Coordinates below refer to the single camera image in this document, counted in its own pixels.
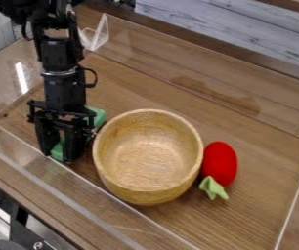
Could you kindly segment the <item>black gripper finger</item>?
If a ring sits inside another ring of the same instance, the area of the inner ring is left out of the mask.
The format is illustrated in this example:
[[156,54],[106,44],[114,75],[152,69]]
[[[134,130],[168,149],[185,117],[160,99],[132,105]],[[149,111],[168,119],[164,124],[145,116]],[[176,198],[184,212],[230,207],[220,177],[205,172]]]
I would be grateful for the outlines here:
[[43,155],[49,155],[50,150],[59,141],[58,131],[54,128],[51,122],[43,118],[34,119],[34,131],[37,135],[39,151]]
[[63,143],[63,161],[73,162],[85,151],[88,142],[86,135],[88,125],[81,123],[70,124],[65,127],[65,143]]

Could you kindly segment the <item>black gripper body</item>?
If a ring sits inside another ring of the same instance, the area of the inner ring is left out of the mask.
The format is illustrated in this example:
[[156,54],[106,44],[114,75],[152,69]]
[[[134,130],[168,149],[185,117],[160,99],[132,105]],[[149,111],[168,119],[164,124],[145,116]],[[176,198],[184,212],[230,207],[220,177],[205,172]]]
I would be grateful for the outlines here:
[[29,123],[38,134],[57,134],[69,129],[72,133],[89,134],[94,127],[94,111],[86,106],[86,83],[82,72],[42,72],[43,100],[29,100]]

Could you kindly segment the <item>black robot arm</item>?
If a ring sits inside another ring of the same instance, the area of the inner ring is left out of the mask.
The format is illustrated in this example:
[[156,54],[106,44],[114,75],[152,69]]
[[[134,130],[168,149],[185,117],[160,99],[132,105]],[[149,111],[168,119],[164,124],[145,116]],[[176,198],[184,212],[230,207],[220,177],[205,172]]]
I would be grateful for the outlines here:
[[27,122],[34,125],[39,150],[59,160],[81,157],[92,137],[96,113],[86,107],[89,69],[80,65],[84,45],[72,0],[0,0],[0,13],[22,27],[41,63],[43,99],[30,100]]

